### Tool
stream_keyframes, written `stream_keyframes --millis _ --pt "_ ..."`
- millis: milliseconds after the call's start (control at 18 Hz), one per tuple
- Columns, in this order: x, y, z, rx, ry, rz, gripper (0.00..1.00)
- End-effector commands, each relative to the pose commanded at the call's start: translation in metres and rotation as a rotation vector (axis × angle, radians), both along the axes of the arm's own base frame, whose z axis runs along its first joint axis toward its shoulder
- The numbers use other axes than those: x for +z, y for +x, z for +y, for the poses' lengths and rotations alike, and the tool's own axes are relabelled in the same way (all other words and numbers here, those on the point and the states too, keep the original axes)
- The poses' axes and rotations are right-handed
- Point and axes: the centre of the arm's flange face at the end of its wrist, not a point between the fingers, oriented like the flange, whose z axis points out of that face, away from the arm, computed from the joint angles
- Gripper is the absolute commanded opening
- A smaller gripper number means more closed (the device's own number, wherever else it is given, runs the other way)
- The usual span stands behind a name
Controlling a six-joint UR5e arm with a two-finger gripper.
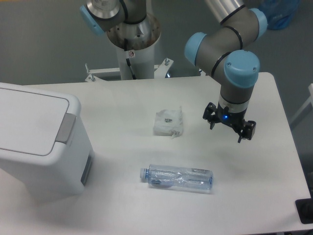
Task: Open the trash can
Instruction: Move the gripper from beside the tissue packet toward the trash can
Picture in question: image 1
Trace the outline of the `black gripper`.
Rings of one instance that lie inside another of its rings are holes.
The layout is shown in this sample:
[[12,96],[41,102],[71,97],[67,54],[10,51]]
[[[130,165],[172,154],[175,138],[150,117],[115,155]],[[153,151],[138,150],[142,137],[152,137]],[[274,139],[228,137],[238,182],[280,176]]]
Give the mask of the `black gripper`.
[[220,104],[216,107],[210,102],[205,108],[202,118],[210,124],[210,129],[213,129],[216,123],[222,123],[232,128],[239,135],[238,143],[240,143],[242,140],[251,140],[255,133],[256,122],[245,121],[245,114],[246,109],[234,113],[228,107],[222,108]]

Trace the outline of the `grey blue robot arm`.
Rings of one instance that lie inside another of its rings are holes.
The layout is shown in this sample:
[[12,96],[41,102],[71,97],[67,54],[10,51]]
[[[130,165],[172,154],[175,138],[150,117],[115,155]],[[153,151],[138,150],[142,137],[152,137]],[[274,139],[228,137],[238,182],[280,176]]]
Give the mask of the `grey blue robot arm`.
[[[186,59],[221,86],[218,104],[209,103],[203,118],[211,126],[229,126],[239,140],[250,140],[256,122],[244,117],[260,61],[244,47],[265,33],[267,19],[262,11],[248,9],[241,0],[209,0],[207,5],[221,28],[211,36],[195,33],[184,48]],[[80,13],[94,34],[106,34],[115,46],[121,79],[155,78],[154,47],[161,29],[158,20],[147,12],[146,1],[89,0],[80,7]]]

